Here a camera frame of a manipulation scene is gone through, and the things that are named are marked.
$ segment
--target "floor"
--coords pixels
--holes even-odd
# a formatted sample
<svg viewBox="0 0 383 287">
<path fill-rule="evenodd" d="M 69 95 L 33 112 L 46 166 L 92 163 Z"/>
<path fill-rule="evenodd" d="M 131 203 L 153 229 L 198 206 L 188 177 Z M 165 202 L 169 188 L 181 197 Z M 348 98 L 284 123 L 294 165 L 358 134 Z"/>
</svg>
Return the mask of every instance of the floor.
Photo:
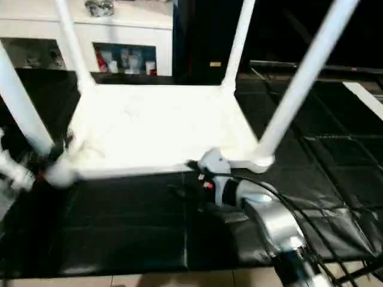
<svg viewBox="0 0 383 287">
<path fill-rule="evenodd" d="M 361 262 L 346 263 L 349 271 L 361 267 Z M 337 276 L 342 272 L 336 264 L 329 269 Z M 357 279 L 359 287 L 383 287 L 373 276 Z M 254 268 L 192 273 L 160 273 L 128 276 L 79 277 L 61 279 L 21 279 L 11 282 L 10 287 L 282 287 L 273 268 Z"/>
</svg>

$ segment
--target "black mat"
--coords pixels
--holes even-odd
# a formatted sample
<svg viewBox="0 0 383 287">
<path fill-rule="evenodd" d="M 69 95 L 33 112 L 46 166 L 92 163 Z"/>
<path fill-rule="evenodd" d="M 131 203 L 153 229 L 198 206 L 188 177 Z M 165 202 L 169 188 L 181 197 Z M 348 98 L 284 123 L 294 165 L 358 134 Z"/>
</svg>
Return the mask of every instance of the black mat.
<svg viewBox="0 0 383 287">
<path fill-rule="evenodd" d="M 284 87 L 276 83 L 270 93 L 261 82 L 238 82 L 236 98 L 258 136 Z M 60 111 L 63 116 L 45 109 L 78 99 L 72 85 L 61 83 L 59 90 L 51 97 L 39 94 L 44 103 L 34 100 L 50 132 L 58 135 L 70 108 Z M 383 243 L 382 131 L 383 123 L 342 84 L 318 83 L 270 170 L 235 172 L 270 182 L 293 199 L 344 260 L 376 258 Z M 69 190 L 37 183 L 3 222 L 0 267 L 11 277 L 59 277 L 270 264 L 256 226 L 243 213 L 182 201 L 170 185 L 193 193 L 198 183 L 192 172 L 78 182 Z"/>
</svg>

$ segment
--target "black floor tile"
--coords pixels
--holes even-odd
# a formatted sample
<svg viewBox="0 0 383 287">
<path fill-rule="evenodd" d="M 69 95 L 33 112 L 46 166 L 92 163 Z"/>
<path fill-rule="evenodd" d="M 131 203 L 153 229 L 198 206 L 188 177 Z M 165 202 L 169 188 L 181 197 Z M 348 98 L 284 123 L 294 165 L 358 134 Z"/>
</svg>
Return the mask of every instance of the black floor tile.
<svg viewBox="0 0 383 287">
<path fill-rule="evenodd" d="M 171 186 L 182 186 L 181 173 L 168 173 L 82 182 L 71 203 L 66 226 L 133 222 L 137 218 L 158 224 L 176 224 L 183 202 Z"/>
<path fill-rule="evenodd" d="M 285 135 L 275 152 L 275 163 L 283 167 L 302 167 L 313 162 L 310 150 L 293 137 Z"/>
<path fill-rule="evenodd" d="M 304 101 L 293 124 L 306 137 L 347 135 L 346 130 L 320 104 L 313 92 Z"/>
<path fill-rule="evenodd" d="M 289 168 L 276 165 L 260 175 L 248 170 L 235 170 L 234 172 L 273 185 L 278 192 L 293 200 L 301 209 L 344 207 L 341 195 L 316 164 Z"/>
<path fill-rule="evenodd" d="M 368 166 L 376 161 L 367 154 L 358 141 L 330 138 L 307 141 L 318 160 L 326 166 Z"/>
<path fill-rule="evenodd" d="M 383 138 L 358 139 L 358 141 L 379 164 L 383 164 Z"/>
<path fill-rule="evenodd" d="M 363 230 L 348 209 L 305 210 L 305 213 L 343 260 L 372 259 L 376 255 L 376 250 L 371 247 Z M 302 226 L 315 246 L 315 250 L 324 259 L 332 259 L 333 255 L 312 227 L 306 221 L 302 221 Z"/>
<path fill-rule="evenodd" d="M 351 207 L 383 206 L 383 174 L 378 166 L 329 167 L 329 173 Z"/>
<path fill-rule="evenodd" d="M 46 258 L 45 276 L 86 276 L 185 270 L 179 227 L 66 228 Z"/>
<path fill-rule="evenodd" d="M 352 135 L 383 135 L 383 122 L 342 84 L 321 84 L 317 97 Z"/>
</svg>

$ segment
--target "white cabinet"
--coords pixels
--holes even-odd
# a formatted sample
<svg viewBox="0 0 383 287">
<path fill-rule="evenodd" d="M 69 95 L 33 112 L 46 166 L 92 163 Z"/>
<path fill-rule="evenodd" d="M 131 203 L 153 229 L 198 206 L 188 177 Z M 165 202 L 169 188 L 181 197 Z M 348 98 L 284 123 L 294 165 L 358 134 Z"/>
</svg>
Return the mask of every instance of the white cabinet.
<svg viewBox="0 0 383 287">
<path fill-rule="evenodd" d="M 154 62 L 157 75 L 172 75 L 172 2 L 115 1 L 113 16 L 95 18 L 89 16 L 83 0 L 67 1 L 89 71 L 100 71 L 95 49 L 102 47 L 103 50 L 111 51 L 120 72 L 125 71 L 119 54 L 119 51 L 124 50 L 139 51 L 142 55 L 142 73 L 145 72 L 145 63 L 149 61 Z M 66 69 L 74 68 L 54 0 L 0 1 L 0 38 L 8 53 L 12 54 L 10 57 L 14 59 L 22 49 L 18 49 L 14 45 L 15 41 L 10 39 L 54 40 Z M 25 56 L 21 55 L 13 62 L 19 64 L 23 57 Z"/>
</svg>

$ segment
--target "white metal frame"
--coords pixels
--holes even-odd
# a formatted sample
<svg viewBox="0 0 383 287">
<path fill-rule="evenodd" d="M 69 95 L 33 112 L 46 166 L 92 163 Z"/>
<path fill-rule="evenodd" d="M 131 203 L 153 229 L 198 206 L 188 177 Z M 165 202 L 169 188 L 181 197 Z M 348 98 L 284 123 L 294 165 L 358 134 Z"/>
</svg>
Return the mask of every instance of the white metal frame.
<svg viewBox="0 0 383 287">
<path fill-rule="evenodd" d="M 317 36 L 313 40 L 302 64 L 285 92 L 285 95 L 279 104 L 278 109 L 274 113 L 263 137 L 260 142 L 257 143 L 256 138 L 252 134 L 248 124 L 245 122 L 244 116 L 240 111 L 238 103 L 236 103 L 233 95 L 235 91 L 236 74 L 244 48 L 255 0 L 244 0 L 226 74 L 222 85 L 216 87 L 122 87 L 118 85 L 106 87 L 96 85 L 87 70 L 84 57 L 81 53 L 80 45 L 75 34 L 66 0 L 56 0 L 62 30 L 71 52 L 72 61 L 78 77 L 78 88 L 81 93 L 80 101 L 76 107 L 74 116 L 69 126 L 69 128 L 74 132 L 75 141 L 70 147 L 69 154 L 65 155 L 66 160 L 70 161 L 71 156 L 81 152 L 86 139 L 89 138 L 90 133 L 92 132 L 92 127 L 94 129 L 98 124 L 100 124 L 100 122 L 97 121 L 99 117 L 98 111 L 100 111 L 100 108 L 105 108 L 106 102 L 103 100 L 105 94 L 121 93 L 122 89 L 124 89 L 124 94 L 133 94 L 144 91 L 145 93 L 158 93 L 160 94 L 159 96 L 162 96 L 170 93 L 174 94 L 173 97 L 169 96 L 167 98 L 168 100 L 171 100 L 177 99 L 175 97 L 176 94 L 190 94 L 191 91 L 193 91 L 196 96 L 198 94 L 212 94 L 213 99 L 218 99 L 216 103 L 219 104 L 212 106 L 211 109 L 220 110 L 221 115 L 223 115 L 224 118 L 224 121 L 220 123 L 220 125 L 226 125 L 233 133 L 232 138 L 236 145 L 236 152 L 227 152 L 227 154 L 229 154 L 229 158 L 232 160 L 232 164 L 235 167 L 246 167 L 257 173 L 266 171 L 273 163 L 273 155 L 276 148 L 278 147 L 301 104 L 305 100 L 308 91 L 333 50 L 336 41 L 348 23 L 348 20 L 358 2 L 359 0 L 334 0 L 317 33 Z M 31 105 L 28 95 L 14 72 L 10 60 L 2 47 L 0 47 L 0 57 L 0 71 L 2 72 L 2 75 L 0 76 L 0 94 L 4 98 L 5 103 L 9 107 L 22 132 L 34 143 L 34 147 L 37 150 L 46 152 L 51 145 L 51 139 L 49 138 L 41 119 L 38 117 L 36 111 Z M 243 149 L 245 154 L 239 155 L 239 149 Z M 164 153 L 170 155 L 171 150 L 164 151 Z M 115 167 L 111 165 L 109 170 L 99 169 L 98 172 L 93 170 L 90 173 L 87 173 L 86 169 L 81 170 L 81 168 L 77 167 L 77 171 L 81 170 L 82 174 L 86 177 L 111 176 L 114 175 L 114 168 L 120 169 L 120 166 Z M 177 166 L 173 167 L 173 169 L 167 168 L 152 170 L 142 170 L 141 168 L 142 166 L 138 169 L 133 169 L 133 171 L 130 169 L 129 173 L 148 171 L 163 172 L 169 170 L 179 170 L 181 167 Z M 117 174 L 121 175 L 124 174 L 124 172 L 126 172 L 126 168 L 123 166 Z"/>
</svg>

